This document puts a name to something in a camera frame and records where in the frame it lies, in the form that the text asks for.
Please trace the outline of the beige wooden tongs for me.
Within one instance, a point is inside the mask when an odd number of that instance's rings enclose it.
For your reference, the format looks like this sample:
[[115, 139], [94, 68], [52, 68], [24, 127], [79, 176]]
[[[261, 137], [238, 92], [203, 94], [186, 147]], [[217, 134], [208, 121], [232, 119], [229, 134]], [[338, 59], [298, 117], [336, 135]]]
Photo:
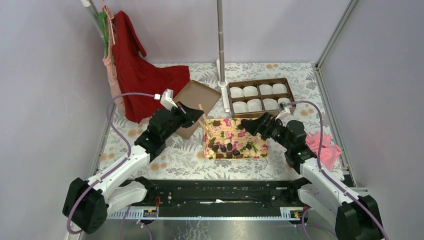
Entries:
[[211, 127], [209, 126], [209, 121], [205, 115], [205, 111], [203, 110], [203, 106], [201, 104], [198, 105], [199, 109], [203, 112], [202, 114], [202, 118], [203, 118], [203, 129], [206, 132], [206, 134], [208, 135], [208, 137], [212, 137], [213, 132]]

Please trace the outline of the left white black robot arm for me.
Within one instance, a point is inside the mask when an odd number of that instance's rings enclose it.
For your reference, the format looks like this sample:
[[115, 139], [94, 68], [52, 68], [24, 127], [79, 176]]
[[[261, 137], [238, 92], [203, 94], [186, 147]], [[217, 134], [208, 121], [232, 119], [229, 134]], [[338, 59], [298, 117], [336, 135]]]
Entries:
[[62, 213], [67, 217], [70, 234], [96, 232], [109, 214], [134, 203], [152, 204], [155, 192], [143, 183], [132, 181], [122, 186], [132, 174], [158, 157], [166, 140], [180, 128], [189, 128], [204, 114], [181, 102], [170, 109], [154, 111], [147, 129], [128, 148], [128, 152], [100, 173], [83, 180], [74, 179], [68, 188]]

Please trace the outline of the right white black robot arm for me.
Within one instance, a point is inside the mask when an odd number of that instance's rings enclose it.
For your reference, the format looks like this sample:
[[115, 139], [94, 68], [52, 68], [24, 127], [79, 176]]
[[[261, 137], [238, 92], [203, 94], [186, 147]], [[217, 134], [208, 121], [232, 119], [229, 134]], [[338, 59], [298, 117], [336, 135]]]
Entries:
[[376, 200], [361, 196], [335, 178], [306, 144], [304, 124], [290, 120], [286, 125], [266, 112], [257, 119], [241, 120], [252, 136], [272, 139], [286, 149], [285, 159], [301, 177], [292, 181], [287, 201], [308, 205], [333, 226], [339, 240], [386, 240]]

